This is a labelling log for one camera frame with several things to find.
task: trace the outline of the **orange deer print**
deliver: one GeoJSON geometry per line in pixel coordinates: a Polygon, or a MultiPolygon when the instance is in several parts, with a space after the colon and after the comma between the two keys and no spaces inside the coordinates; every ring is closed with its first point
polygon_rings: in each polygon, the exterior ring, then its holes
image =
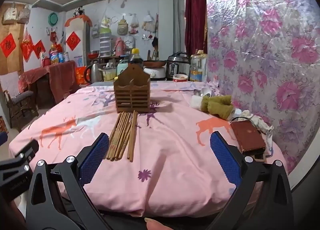
{"type": "Polygon", "coordinates": [[[62,135],[63,133],[70,129],[71,126],[76,126],[76,120],[75,120],[75,116],[72,117],[69,121],[67,121],[66,123],[64,123],[64,125],[62,126],[52,126],[52,127],[49,127],[49,128],[46,128],[44,130],[42,130],[41,132],[41,135],[40,135],[40,146],[43,147],[42,145],[42,139],[43,139],[43,136],[44,135],[47,135],[47,134],[51,134],[51,133],[55,133],[55,137],[54,139],[51,141],[51,143],[48,145],[48,148],[50,148],[50,145],[52,144],[52,142],[55,140],[55,139],[59,139],[59,150],[61,150],[61,138],[62,138],[62,135]]]}
{"type": "Polygon", "coordinates": [[[232,131],[230,123],[218,117],[214,116],[208,120],[202,120],[200,122],[197,122],[196,125],[199,126],[199,131],[197,131],[196,134],[197,134],[198,143],[201,146],[204,146],[204,144],[200,140],[200,134],[207,130],[209,130],[209,133],[212,134],[214,128],[224,127],[228,131],[228,134],[230,135],[230,137],[233,139],[232,134],[230,133],[230,131],[232,131]]]}

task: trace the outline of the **pink thermos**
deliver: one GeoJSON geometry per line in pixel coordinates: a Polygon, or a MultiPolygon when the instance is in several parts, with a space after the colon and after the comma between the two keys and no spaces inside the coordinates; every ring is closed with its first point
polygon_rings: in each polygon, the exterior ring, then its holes
{"type": "Polygon", "coordinates": [[[116,56],[124,55],[125,44],[121,37],[117,38],[116,41],[116,56]]]}

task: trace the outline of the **floral curtain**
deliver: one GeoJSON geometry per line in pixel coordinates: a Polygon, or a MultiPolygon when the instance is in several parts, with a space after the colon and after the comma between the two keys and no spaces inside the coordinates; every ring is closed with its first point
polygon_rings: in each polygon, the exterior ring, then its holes
{"type": "Polygon", "coordinates": [[[208,81],[275,127],[292,171],[319,129],[320,8],[315,0],[207,0],[208,81]]]}

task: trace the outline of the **red tablecloth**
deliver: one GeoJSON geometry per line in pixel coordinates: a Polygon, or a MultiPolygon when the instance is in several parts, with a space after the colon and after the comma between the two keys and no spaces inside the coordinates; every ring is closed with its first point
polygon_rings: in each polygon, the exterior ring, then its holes
{"type": "Polygon", "coordinates": [[[50,89],[55,102],[59,103],[63,99],[64,94],[76,86],[75,68],[76,63],[68,61],[28,70],[20,76],[19,91],[22,93],[29,84],[33,84],[39,78],[49,73],[50,89]]]}

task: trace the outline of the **wooden door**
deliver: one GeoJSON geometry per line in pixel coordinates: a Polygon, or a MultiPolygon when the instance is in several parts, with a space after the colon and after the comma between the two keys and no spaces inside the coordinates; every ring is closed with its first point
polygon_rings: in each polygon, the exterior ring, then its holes
{"type": "MultiPolygon", "coordinates": [[[[3,14],[10,7],[11,4],[4,3],[0,7],[0,20],[2,20],[3,14]]],[[[23,4],[16,4],[18,13],[24,7],[23,4]]],[[[18,71],[19,74],[23,73],[23,55],[20,44],[23,40],[24,24],[14,23],[11,25],[2,25],[0,22],[0,42],[10,33],[14,38],[16,48],[6,58],[0,48],[0,75],[5,75],[14,71],[18,71]]]]}

